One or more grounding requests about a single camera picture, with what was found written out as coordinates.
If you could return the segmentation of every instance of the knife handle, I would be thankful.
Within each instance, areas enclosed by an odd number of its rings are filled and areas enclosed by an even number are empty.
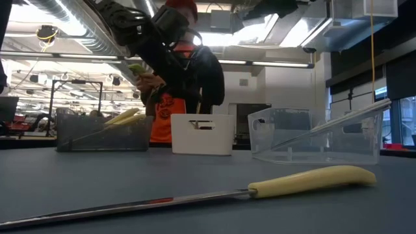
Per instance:
[[[251,183],[248,188],[257,191],[256,194],[252,194],[253,198],[269,198],[334,185],[372,185],[375,183],[376,176],[368,170],[357,166],[329,166],[268,181]]]

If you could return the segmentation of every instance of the person's hand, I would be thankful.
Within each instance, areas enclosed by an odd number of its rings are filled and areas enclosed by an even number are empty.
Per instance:
[[[158,75],[154,75],[152,73],[144,73],[140,75],[140,79],[143,80],[148,86],[152,88],[157,88],[161,85],[165,85],[165,81]]]
[[[136,88],[141,92],[148,92],[152,89],[150,85],[148,85],[146,82],[144,82],[143,78],[138,78],[138,81],[136,82]]]

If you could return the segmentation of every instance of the knife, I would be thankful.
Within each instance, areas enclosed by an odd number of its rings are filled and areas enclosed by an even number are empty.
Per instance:
[[[0,229],[20,228],[52,222],[77,220],[95,216],[126,213],[156,207],[166,207],[185,203],[195,203],[219,198],[230,198],[235,196],[249,195],[251,198],[271,198],[287,194],[295,194],[309,190],[315,190],[334,185],[373,185],[376,176],[365,169],[357,166],[329,166],[288,175],[277,179],[263,182],[250,183],[248,188],[225,192],[213,192],[193,196],[182,196],[177,198],[161,198],[156,200],[136,201],[116,205],[106,205],[62,213],[47,214],[32,218],[0,223]]]

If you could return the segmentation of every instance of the transparent storage container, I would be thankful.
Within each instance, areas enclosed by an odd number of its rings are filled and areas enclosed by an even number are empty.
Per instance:
[[[378,163],[382,110],[339,122],[323,131],[308,130],[311,117],[301,114],[297,109],[271,108],[249,115],[253,157],[281,164]]]
[[[57,151],[147,151],[153,117],[107,125],[100,117],[57,115]]]

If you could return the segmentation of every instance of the gray table surface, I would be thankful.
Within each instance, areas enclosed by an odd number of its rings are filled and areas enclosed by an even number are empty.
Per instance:
[[[232,157],[145,153],[0,151],[0,222],[170,196],[246,188],[322,166]],[[236,200],[18,229],[13,233],[416,233],[416,160],[364,166],[376,187],[348,187],[267,200]]]

